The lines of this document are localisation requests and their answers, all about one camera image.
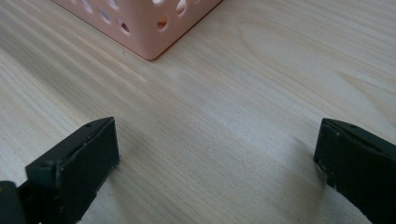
black plastic part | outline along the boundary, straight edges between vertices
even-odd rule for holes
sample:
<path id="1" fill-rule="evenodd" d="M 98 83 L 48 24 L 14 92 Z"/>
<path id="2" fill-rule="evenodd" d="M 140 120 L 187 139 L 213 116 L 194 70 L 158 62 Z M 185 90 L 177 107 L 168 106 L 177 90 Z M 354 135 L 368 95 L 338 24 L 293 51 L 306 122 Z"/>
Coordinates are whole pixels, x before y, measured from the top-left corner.
<path id="1" fill-rule="evenodd" d="M 17 186 L 10 181 L 0 181 L 0 223 L 26 223 Z"/>
<path id="2" fill-rule="evenodd" d="M 18 190 L 1 182 L 0 224 L 77 223 L 119 162 L 113 118 L 82 126 L 26 166 L 28 180 Z"/>
<path id="3" fill-rule="evenodd" d="M 323 119 L 314 161 L 327 184 L 373 223 L 396 223 L 396 146 L 338 120 Z"/>

wooden table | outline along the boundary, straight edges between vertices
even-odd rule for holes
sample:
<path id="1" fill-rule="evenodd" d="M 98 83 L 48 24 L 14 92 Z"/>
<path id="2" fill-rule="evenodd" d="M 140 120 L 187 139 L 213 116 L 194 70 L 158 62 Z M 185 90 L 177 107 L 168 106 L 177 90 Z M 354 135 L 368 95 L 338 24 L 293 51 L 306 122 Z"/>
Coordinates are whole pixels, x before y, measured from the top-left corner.
<path id="1" fill-rule="evenodd" d="M 114 116 L 121 163 L 81 223 L 369 223 L 313 153 L 322 118 L 396 143 L 394 0 L 225 0 L 153 62 L 0 2 L 0 179 Z"/>

wooden surface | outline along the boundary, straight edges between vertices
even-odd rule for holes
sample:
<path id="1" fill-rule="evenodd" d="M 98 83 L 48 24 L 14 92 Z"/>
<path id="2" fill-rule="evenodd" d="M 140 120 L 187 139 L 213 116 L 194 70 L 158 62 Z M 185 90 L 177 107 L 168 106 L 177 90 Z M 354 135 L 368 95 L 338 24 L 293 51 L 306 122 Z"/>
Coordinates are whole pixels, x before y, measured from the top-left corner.
<path id="1" fill-rule="evenodd" d="M 50 0 L 0 0 L 0 179 L 114 116 L 81 223 L 369 223 L 313 163 L 322 118 L 396 144 L 394 0 L 225 0 L 147 62 Z"/>

